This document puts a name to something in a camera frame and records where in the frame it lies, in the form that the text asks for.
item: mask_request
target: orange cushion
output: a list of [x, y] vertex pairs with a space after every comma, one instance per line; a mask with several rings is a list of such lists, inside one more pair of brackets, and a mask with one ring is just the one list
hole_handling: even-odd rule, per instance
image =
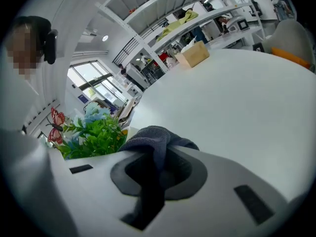
[[284, 59], [287, 59], [289, 61], [295, 62], [295, 63], [303, 66], [304, 68], [309, 69], [311, 67], [310, 63], [308, 63], [307, 61], [304, 61], [300, 57], [297, 57], [294, 54], [291, 54], [291, 53], [286, 52], [284, 50], [272, 47], [272, 54], [279, 56], [279, 57], [282, 57]]

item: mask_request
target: blue jeans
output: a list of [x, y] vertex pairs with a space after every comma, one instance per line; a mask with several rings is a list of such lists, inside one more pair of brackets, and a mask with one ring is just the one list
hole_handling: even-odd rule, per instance
[[204, 44], [208, 43], [200, 26], [195, 27], [193, 30], [191, 30], [191, 33], [194, 35], [194, 37], [196, 37], [197, 42], [202, 40]]

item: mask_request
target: butterfly wing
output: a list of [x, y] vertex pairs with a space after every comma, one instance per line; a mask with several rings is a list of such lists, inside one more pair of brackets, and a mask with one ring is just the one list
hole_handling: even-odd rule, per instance
[[65, 122], [65, 115], [58, 113], [53, 107], [51, 108], [51, 117], [55, 125], [61, 125]]
[[60, 132], [56, 128], [53, 128], [48, 135], [47, 141], [48, 142], [57, 142], [58, 144], [62, 144], [63, 137], [61, 136]]

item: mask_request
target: tissue box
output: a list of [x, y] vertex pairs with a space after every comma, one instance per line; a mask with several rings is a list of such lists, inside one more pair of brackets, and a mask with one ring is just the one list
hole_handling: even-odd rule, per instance
[[176, 54], [175, 57], [180, 64], [193, 68], [195, 65], [208, 58], [209, 52], [207, 51], [203, 41], [199, 41], [185, 52]]

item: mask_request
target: shelf post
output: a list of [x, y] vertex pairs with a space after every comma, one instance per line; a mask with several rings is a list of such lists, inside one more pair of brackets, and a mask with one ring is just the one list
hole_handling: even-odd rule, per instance
[[135, 32], [134, 29], [131, 28], [129, 24], [125, 23], [119, 16], [117, 16], [111, 9], [107, 8], [106, 6], [103, 6], [98, 2], [95, 5], [104, 13], [106, 13], [110, 18], [112, 18], [115, 22], [117, 22], [120, 26], [122, 26], [128, 32], [128, 34], [135, 38], [136, 41], [140, 43], [142, 47], [148, 52], [148, 54], [158, 63], [162, 71], [164, 71], [165, 73], [169, 71], [169, 69], [159, 58], [156, 52], [144, 41], [142, 37], [139, 36], [137, 32]]
[[253, 8], [253, 10], [254, 10], [254, 12], [255, 12], [255, 14], [256, 14], [256, 17], [257, 17], [257, 20], [258, 20], [259, 26], [261, 27], [262, 37], [263, 37], [263, 39], [265, 40], [265, 39], [266, 39], [266, 34], [265, 34], [265, 31], [263, 30], [263, 26], [262, 26], [262, 23], [261, 23], [260, 17], [259, 17], [259, 15], [258, 15], [258, 12], [257, 12], [257, 10], [256, 10], [256, 8], [255, 8], [255, 6], [253, 5], [253, 3], [252, 3], [252, 1], [251, 1], [251, 0], [249, 0], [249, 3], [251, 3], [251, 6], [252, 6], [252, 8]]

